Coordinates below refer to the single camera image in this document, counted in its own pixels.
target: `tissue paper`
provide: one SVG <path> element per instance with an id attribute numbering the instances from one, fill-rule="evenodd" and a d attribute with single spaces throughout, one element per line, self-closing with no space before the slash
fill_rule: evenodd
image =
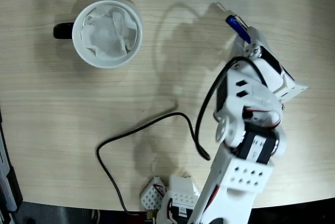
<path id="1" fill-rule="evenodd" d="M 84 19 L 81 30 L 84 47 L 95 52 L 101 60 L 124 57 L 135 45 L 137 25 L 123 8 L 102 5 Z"/>

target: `wire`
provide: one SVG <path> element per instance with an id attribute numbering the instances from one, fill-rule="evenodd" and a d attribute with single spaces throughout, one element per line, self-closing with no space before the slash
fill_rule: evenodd
<path id="1" fill-rule="evenodd" d="M 220 83 L 223 81 L 223 79 L 225 78 L 228 70 L 237 62 L 240 61 L 244 61 L 247 64 L 249 64 L 256 72 L 257 76 L 259 77 L 259 79 L 261 80 L 261 83 L 267 87 L 266 81 L 262 75 L 262 73 L 260 72 L 260 70 L 258 69 L 258 67 L 248 58 L 245 57 L 234 57 L 232 58 L 230 61 L 228 61 L 228 63 L 225 65 L 225 67 L 222 69 L 222 71 L 219 73 L 219 75 L 216 77 L 215 81 L 213 82 L 211 88 L 209 89 L 205 100 L 200 108 L 199 111 L 199 115 L 197 118 L 197 122 L 195 125 L 195 146 L 199 152 L 199 154 L 205 159 L 205 160 L 210 160 L 210 155 L 205 151 L 204 148 L 202 148 L 202 146 L 199 144 L 199 131 L 200 131 L 200 125 L 201 125 L 201 121 L 202 118 L 204 116 L 205 110 L 207 108 L 207 105 L 213 95 L 213 93 L 215 92 L 215 90 L 218 88 L 218 86 L 220 85 Z"/>
<path id="2" fill-rule="evenodd" d="M 137 132 L 139 132 L 139 131 L 141 131 L 141 130 L 143 130 L 143 129 L 149 127 L 149 126 L 152 126 L 152 125 L 156 124 L 157 122 L 159 122 L 159 121 L 161 121 L 161 120 L 163 120 L 163 119 L 165 119 L 165 118 L 169 118 L 169 117 L 173 117 L 173 116 L 182 116 L 184 119 L 186 119 L 186 121 L 187 121 L 187 123 L 188 123 L 189 131 L 191 132 L 191 137 L 192 137 L 193 141 L 195 141 L 195 138 L 194 138 L 194 130 L 193 130 L 192 123 L 191 123 L 191 120 L 189 119 L 189 117 L 188 117 L 186 114 L 182 113 L 182 112 L 174 112 L 174 113 L 169 113 L 169 114 L 166 114 L 166 115 L 164 115 L 164 116 L 161 116 L 161 117 L 159 117 L 159 118 L 157 118 L 157 119 L 155 119 L 155 120 L 153 120 L 153 121 L 151 121 L 151 122 L 149 122 L 149 123 L 147 123 L 147 124 L 145 124 L 145 125 L 143 125 L 143 126 L 141 126 L 141 127 L 139 127 L 139 128 L 136 128 L 136 129 L 134 129 L 134 130 L 128 131 L 128 132 L 123 133 L 123 134 L 121 134 L 121 135 L 118 135 L 118 136 L 116 136 L 116 137 L 112 137 L 112 138 L 110 138 L 110 139 L 107 139 L 107 140 L 105 140 L 104 142 L 100 143 L 100 144 L 98 145 L 97 149 L 96 149 L 96 156 L 97 156 L 97 158 L 98 158 L 98 162 L 99 162 L 99 164 L 101 165 L 101 167 L 103 168 L 103 170 L 105 171 L 105 173 L 106 173 L 106 175 L 108 176 L 109 180 L 110 180 L 110 181 L 112 182 L 112 184 L 114 185 L 114 188 L 115 188 L 116 193 L 117 193 L 117 195 L 118 195 L 118 197 L 119 197 L 119 200 L 120 200 L 120 203 L 121 203 L 121 206 L 122 206 L 123 210 L 124 210 L 127 214 L 129 214 L 129 215 L 139 215 L 139 214 L 132 214 L 132 213 L 130 213 L 130 212 L 127 210 L 127 208 L 126 208 L 126 206 L 125 206 L 125 203 L 124 203 L 124 200 L 123 200 L 123 198 L 122 198 L 122 194 L 121 194 L 121 192 L 120 192 L 119 187 L 117 186 L 115 180 L 113 179 L 112 175 L 110 174 L 110 172 L 108 171 L 107 167 L 105 166 L 105 164 L 103 163 L 103 161 L 102 161 L 102 159 L 101 159 L 101 156 L 100 156 L 100 150 L 101 150 L 102 147 L 104 147 L 104 146 L 105 146 L 106 144 L 108 144 L 108 143 L 111 143 L 111 142 L 116 141 L 116 140 L 118 140 L 118 139 L 122 139 L 122 138 L 124 138 L 124 137 L 129 136 L 129 135 L 132 135 L 132 134 L 134 134 L 134 133 L 137 133 Z"/>
<path id="3" fill-rule="evenodd" d="M 98 147 L 96 148 L 96 156 L 97 156 L 97 159 L 98 159 L 98 162 L 99 164 L 101 165 L 101 167 L 103 168 L 104 172 L 106 173 L 106 175 L 108 176 L 109 180 L 112 182 L 112 184 L 114 185 L 114 188 L 116 190 L 116 193 L 119 197 L 119 200 L 120 200 L 120 203 L 121 203 L 121 206 L 123 208 L 123 210 L 129 214 L 129 215 L 139 215 L 139 214 L 132 214 L 130 213 L 127 208 L 126 208 L 126 205 L 124 203 L 124 200 L 123 200 L 123 197 L 122 197 L 122 194 L 121 194 L 121 191 L 119 189 L 119 187 L 117 186 L 115 180 L 113 179 L 112 175 L 110 174 L 110 172 L 108 171 L 107 167 L 105 166 L 104 162 L 102 161 L 101 159 L 101 156 L 100 156 L 100 150 L 102 147 L 104 147 L 105 145 L 113 142 L 113 141 L 116 141 L 118 139 L 122 139 L 124 137 L 127 137 L 129 135 L 132 135 L 134 133 L 137 133 L 149 126 L 152 126 L 154 124 L 156 124 L 157 122 L 165 119 L 165 118 L 169 118 L 169 117 L 173 117 L 173 116 L 181 116 L 183 117 L 186 121 L 187 121 L 187 124 L 188 124 L 188 127 L 189 127 L 189 131 L 191 133 L 191 137 L 195 143 L 195 147 L 198 151 L 198 153 L 205 159 L 205 160 L 210 160 L 210 156 L 209 154 L 205 151 L 205 149 L 200 145 L 199 143 L 199 130 L 200 130 L 200 124 L 201 124 L 201 120 L 203 118 L 203 115 L 204 115 L 204 112 L 206 110 L 206 107 L 209 103 L 209 100 L 210 98 L 212 97 L 214 91 L 217 89 L 217 87 L 219 86 L 219 84 L 221 83 L 221 81 L 224 79 L 224 77 L 226 76 L 228 70 L 234 65 L 236 64 L 237 62 L 240 62 L 240 61 L 244 61 L 246 63 L 248 63 L 256 72 L 256 74 L 258 75 L 259 79 L 261 80 L 261 83 L 263 85 L 265 85 L 267 87 L 267 84 L 266 84 L 266 81 L 264 79 L 264 77 L 262 76 L 260 70 L 257 68 L 257 66 L 251 61 L 249 60 L 248 58 L 245 58 L 245 57 L 234 57 L 232 58 L 230 61 L 228 61 L 228 63 L 224 66 L 224 68 L 222 69 L 222 71 L 219 73 L 219 75 L 217 76 L 217 78 L 215 79 L 213 85 L 211 86 L 211 88 L 209 89 L 206 97 L 205 97 L 205 100 L 201 106 L 201 109 L 200 109 L 200 112 L 199 112 L 199 115 L 198 115 L 198 118 L 197 118 L 197 122 L 196 122 L 196 128 L 195 128 L 195 132 L 194 133 L 194 130 L 193 130 L 193 127 L 192 127 L 192 123 L 191 123 L 191 120 L 189 119 L 189 117 L 182 113 L 182 112 L 173 112 L 173 113 L 169 113 L 169 114 L 166 114 L 164 116 L 161 116 L 141 127 L 138 127 L 134 130 L 131 130 L 131 131 L 128 131 L 126 133 L 123 133 L 121 135 L 118 135 L 116 137 L 112 137 L 110 139 L 107 139 L 105 141 L 103 141 L 102 143 L 100 143 L 98 145 Z"/>
<path id="4" fill-rule="evenodd" d="M 160 188 L 164 189 L 164 191 L 165 191 L 164 193 L 166 193 L 166 188 L 164 186 L 162 186 L 160 184 L 153 184 L 152 186 L 153 186 L 153 188 L 155 188 L 155 190 L 157 191 L 157 193 L 160 196 L 164 197 L 164 194 L 158 189 L 158 187 L 160 187 Z"/>

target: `white mug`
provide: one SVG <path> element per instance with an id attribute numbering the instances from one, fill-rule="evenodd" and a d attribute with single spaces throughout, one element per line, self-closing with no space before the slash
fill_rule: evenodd
<path id="1" fill-rule="evenodd" d="M 115 5 L 125 9 L 136 22 L 137 39 L 135 46 L 124 56 L 117 59 L 101 60 L 95 56 L 95 53 L 83 46 L 81 39 L 81 30 L 83 28 L 84 19 L 88 14 L 100 5 Z M 72 39 L 74 48 L 78 55 L 88 64 L 102 69 L 112 69 L 128 63 L 138 53 L 143 40 L 142 16 L 137 7 L 126 0 L 104 0 L 92 3 L 84 8 L 77 16 L 74 23 L 61 23 L 53 28 L 53 36 L 56 39 Z"/>

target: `wooden table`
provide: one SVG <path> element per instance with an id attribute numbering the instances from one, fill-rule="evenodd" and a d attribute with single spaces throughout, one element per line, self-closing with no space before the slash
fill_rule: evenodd
<path id="1" fill-rule="evenodd" d="M 115 70 L 89 66 L 71 41 L 52 36 L 55 24 L 73 21 L 94 1 L 0 0 L 0 106 L 25 201 L 121 209 L 95 147 L 176 105 L 195 123 L 235 36 L 215 2 L 263 31 L 281 63 L 310 87 L 286 105 L 288 148 L 273 159 L 274 174 L 254 206 L 335 196 L 334 0 L 131 0 L 143 14 L 144 41 Z M 200 134 L 212 156 L 214 104 Z M 112 143 L 102 158 L 130 210 L 139 209 L 152 176 L 191 175 L 202 187 L 210 167 L 182 118 Z"/>

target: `white robotic arm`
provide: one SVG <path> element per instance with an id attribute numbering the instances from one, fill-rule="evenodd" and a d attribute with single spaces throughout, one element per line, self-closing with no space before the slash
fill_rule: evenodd
<path id="1" fill-rule="evenodd" d="M 248 63 L 241 61 L 227 72 L 217 89 L 214 112 L 220 145 L 205 186 L 199 195 L 191 178 L 171 176 L 157 224 L 248 223 L 254 199 L 272 174 L 270 157 L 282 155 L 286 148 L 280 126 L 283 103 L 307 88 L 280 65 L 258 30 L 235 16 L 228 19 L 239 34 L 231 58 L 250 59 L 267 87 Z"/>

